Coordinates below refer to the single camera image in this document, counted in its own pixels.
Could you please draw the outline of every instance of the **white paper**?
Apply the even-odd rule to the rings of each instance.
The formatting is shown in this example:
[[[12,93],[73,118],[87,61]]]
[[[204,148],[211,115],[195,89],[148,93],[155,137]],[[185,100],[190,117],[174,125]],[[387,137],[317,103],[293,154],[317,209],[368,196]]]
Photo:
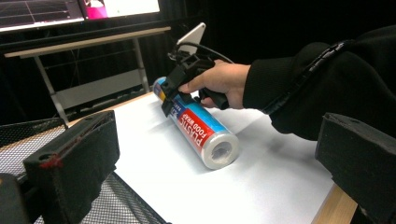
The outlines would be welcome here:
[[[239,157],[211,171],[150,94],[115,109],[116,173],[162,218],[184,223],[311,223],[332,187],[316,142],[278,133],[257,110],[210,109]]]

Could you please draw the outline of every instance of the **computer screen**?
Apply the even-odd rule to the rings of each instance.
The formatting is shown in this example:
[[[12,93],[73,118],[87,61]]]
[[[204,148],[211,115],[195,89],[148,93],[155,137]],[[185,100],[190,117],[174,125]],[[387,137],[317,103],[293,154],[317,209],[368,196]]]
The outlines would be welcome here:
[[[159,12],[158,0],[80,0],[87,20]]]
[[[78,0],[2,0],[0,32],[84,21]]]

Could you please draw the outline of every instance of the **red label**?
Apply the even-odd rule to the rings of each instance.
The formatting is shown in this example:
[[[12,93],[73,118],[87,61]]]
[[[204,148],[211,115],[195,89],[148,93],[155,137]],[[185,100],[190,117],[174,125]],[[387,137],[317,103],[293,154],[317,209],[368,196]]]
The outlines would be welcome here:
[[[187,134],[199,153],[201,153],[206,140],[214,133],[214,131],[198,116],[192,113],[190,109],[186,109],[184,113],[178,117],[178,125],[181,127],[181,130]]]

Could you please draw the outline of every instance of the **metal stand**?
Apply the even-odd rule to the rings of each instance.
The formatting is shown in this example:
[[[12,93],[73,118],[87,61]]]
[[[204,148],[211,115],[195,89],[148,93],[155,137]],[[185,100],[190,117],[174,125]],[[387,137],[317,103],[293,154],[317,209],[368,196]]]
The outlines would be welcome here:
[[[122,34],[122,35],[111,35],[111,36],[106,36],[106,37],[100,37],[100,38],[94,38],[94,39],[88,39],[88,40],[83,40],[83,41],[77,41],[77,42],[70,42],[62,45],[54,45],[54,46],[49,46],[49,47],[44,47],[44,48],[39,48],[39,49],[28,49],[28,50],[23,50],[23,51],[17,51],[17,52],[11,52],[5,54],[6,58],[11,58],[11,57],[21,57],[22,59],[25,58],[34,58],[35,63],[40,71],[41,76],[44,79],[44,82],[47,86],[47,89],[49,90],[49,95],[52,99],[52,102],[55,105],[56,110],[58,111],[58,114],[60,118],[62,118],[66,123],[68,122],[68,118],[64,112],[65,109],[70,108],[75,105],[80,105],[86,102],[89,102],[94,99],[98,99],[100,97],[109,95],[111,93],[117,92],[117,91],[123,91],[123,88],[126,88],[125,85],[132,85],[132,83],[125,84],[125,79],[133,80],[131,76],[134,75],[134,71],[132,71],[132,74],[121,74],[118,76],[111,77],[112,80],[98,80],[93,83],[88,83],[84,85],[80,85],[75,88],[67,89],[64,91],[55,91],[52,87],[52,84],[50,83],[50,79],[48,77],[48,74],[46,72],[46,69],[43,66],[43,63],[40,60],[40,56],[42,55],[47,55],[51,53],[56,53],[56,52],[62,52],[66,50],[72,50],[72,49],[82,49],[82,48],[87,48],[87,47],[92,47],[96,45],[103,45],[103,44],[108,44],[108,43],[113,43],[113,42],[118,42],[118,41],[124,41],[124,40],[129,40],[132,39],[134,42],[134,52],[135,52],[135,57],[137,60],[137,72],[139,75],[140,83],[137,84],[142,84],[145,92],[149,92],[149,83],[148,79],[146,76],[146,70],[145,70],[145,65],[143,63],[143,58],[139,46],[139,41],[138,38],[142,36],[148,36],[148,35],[158,35],[158,34],[163,34],[163,32],[170,30],[170,27],[163,27],[163,28],[154,28],[154,29],[149,29],[149,30],[143,30],[143,31],[137,31],[137,32],[131,32],[127,34]],[[106,85],[108,83],[116,83],[111,86]],[[97,87],[103,87],[106,85],[106,89],[104,88],[95,88],[94,86]],[[88,92],[88,95],[85,97],[81,97],[81,95],[75,94],[75,92]]]

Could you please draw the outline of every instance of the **desk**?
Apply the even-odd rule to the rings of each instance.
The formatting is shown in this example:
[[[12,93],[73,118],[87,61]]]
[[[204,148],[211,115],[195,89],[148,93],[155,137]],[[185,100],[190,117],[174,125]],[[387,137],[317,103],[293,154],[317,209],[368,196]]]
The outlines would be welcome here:
[[[64,119],[67,123],[68,119],[64,110],[75,105],[81,105],[87,103],[91,100],[98,99],[100,97],[107,96],[109,94],[115,93],[117,91],[123,91],[130,87],[142,84],[146,92],[149,92],[148,79],[146,77],[145,66],[143,64],[143,59],[139,47],[138,38],[148,35],[158,35],[163,32],[170,30],[170,27],[154,28],[149,30],[131,32],[122,35],[110,35],[100,38],[93,38],[83,41],[76,41],[65,43],[61,45],[54,45],[38,49],[28,49],[16,52],[6,53],[6,58],[20,57],[24,58],[34,58],[35,63],[40,71],[41,76],[49,91],[49,95],[54,103],[59,116]],[[85,85],[80,85],[78,87],[70,88],[63,91],[55,91],[53,89],[50,79],[47,75],[46,69],[40,60],[40,56],[47,55],[56,52],[62,52],[71,49],[82,49],[96,45],[104,45],[108,43],[113,43],[117,41],[130,40],[134,41],[134,53],[137,61],[138,68],[131,73],[119,74],[114,77],[108,77],[101,80],[97,80]],[[140,83],[136,83],[136,75],[140,77]]]
[[[184,223],[349,223],[356,204],[314,158],[316,142],[274,130],[257,110],[209,111],[240,141],[231,165],[210,171],[148,93],[116,114],[116,173],[161,217]]]

